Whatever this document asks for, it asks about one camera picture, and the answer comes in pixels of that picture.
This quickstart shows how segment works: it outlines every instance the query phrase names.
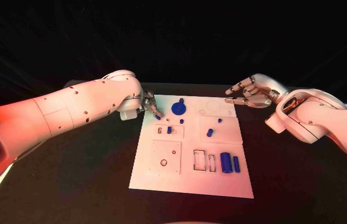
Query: white board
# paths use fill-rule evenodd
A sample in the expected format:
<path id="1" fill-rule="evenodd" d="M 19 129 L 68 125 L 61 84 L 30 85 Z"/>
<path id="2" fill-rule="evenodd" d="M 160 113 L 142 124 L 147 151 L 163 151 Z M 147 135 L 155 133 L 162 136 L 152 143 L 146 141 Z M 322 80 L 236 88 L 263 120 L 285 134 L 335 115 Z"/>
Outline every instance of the white board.
<path id="1" fill-rule="evenodd" d="M 145 113 L 129 187 L 253 198 L 234 105 L 215 97 L 156 95 L 155 98 L 165 117 L 156 120 L 150 112 Z M 179 98 L 187 112 L 178 116 L 171 107 Z M 240 173 L 223 173 L 223 152 L 239 157 Z"/>

